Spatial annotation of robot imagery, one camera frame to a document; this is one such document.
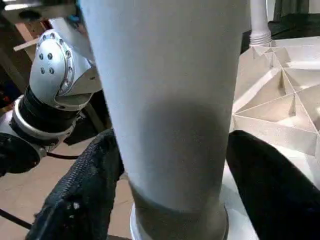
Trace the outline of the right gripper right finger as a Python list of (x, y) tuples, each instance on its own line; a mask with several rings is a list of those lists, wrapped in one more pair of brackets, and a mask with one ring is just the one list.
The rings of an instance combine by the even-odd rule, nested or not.
[(235, 130), (226, 161), (259, 239), (320, 238), (320, 191), (275, 147)]

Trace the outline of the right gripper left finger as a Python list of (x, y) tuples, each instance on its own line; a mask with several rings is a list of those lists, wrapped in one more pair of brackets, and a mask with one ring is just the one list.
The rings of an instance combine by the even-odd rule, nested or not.
[(113, 129), (99, 133), (45, 199), (29, 240), (106, 240), (124, 173)]

